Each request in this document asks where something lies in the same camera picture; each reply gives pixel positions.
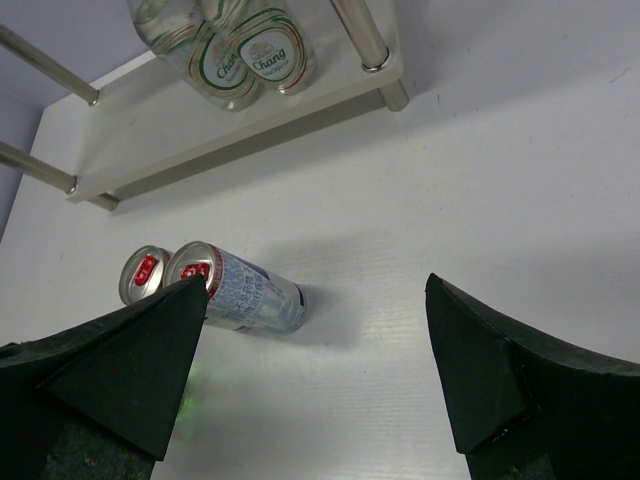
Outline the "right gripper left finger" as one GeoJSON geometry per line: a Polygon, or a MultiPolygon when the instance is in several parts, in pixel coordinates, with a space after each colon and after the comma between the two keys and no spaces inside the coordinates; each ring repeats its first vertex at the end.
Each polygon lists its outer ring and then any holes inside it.
{"type": "Polygon", "coordinates": [[[1,348],[4,479],[148,479],[164,459],[207,303],[194,276],[1,348]]]}

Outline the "clear Chang bottle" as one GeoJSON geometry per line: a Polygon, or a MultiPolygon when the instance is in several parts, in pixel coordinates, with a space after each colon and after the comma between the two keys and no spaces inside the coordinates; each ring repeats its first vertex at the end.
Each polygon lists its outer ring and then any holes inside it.
{"type": "Polygon", "coordinates": [[[142,42],[200,95],[238,112],[261,95],[254,75],[206,20],[199,1],[129,1],[142,42]]]}
{"type": "Polygon", "coordinates": [[[313,47],[285,1],[201,1],[199,7],[265,88],[292,96],[316,80],[313,47]]]}

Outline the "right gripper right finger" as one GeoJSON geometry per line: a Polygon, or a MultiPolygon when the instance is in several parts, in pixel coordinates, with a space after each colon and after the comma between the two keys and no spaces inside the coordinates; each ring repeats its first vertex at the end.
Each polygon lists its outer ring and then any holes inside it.
{"type": "Polygon", "coordinates": [[[639,366],[560,340],[431,274],[426,315],[473,479],[636,479],[639,366]]]}

